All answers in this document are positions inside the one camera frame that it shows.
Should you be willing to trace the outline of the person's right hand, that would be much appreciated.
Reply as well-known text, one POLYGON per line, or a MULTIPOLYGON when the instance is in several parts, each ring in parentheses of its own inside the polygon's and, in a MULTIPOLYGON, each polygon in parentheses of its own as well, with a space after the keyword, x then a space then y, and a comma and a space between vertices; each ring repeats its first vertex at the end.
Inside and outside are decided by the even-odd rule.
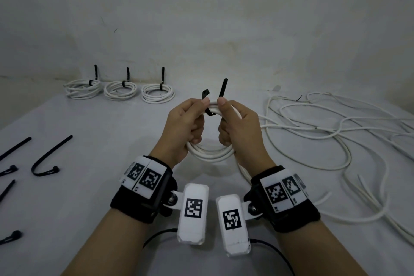
POLYGON ((275 167, 277 164, 265 148, 257 113, 237 101, 229 102, 238 110, 241 119, 238 121, 221 119, 220 143, 225 146, 232 145, 238 164, 246 169, 251 177, 275 167))

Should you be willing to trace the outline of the person's left hand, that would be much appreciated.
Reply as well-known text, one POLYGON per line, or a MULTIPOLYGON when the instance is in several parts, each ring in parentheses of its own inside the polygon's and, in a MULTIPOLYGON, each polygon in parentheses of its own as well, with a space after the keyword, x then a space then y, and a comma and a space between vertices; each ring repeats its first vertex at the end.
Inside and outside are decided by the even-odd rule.
POLYGON ((162 135, 150 156, 173 169, 187 156, 187 143, 201 142, 203 130, 204 114, 186 115, 186 101, 183 101, 169 112, 162 135))

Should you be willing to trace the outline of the person's right forearm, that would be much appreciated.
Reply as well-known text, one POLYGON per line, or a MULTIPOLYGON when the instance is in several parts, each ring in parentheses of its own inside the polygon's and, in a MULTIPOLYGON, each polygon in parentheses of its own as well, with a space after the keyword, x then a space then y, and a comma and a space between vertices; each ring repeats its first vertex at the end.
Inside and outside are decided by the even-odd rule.
POLYGON ((296 276, 368 276, 322 221, 276 238, 296 276))

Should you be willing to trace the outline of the person's left forearm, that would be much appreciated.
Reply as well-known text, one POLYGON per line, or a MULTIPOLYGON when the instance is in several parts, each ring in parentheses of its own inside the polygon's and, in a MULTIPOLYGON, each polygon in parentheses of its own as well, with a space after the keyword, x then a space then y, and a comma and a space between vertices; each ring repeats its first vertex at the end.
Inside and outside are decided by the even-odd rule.
POLYGON ((133 276, 145 245, 149 224, 110 209, 60 276, 133 276))

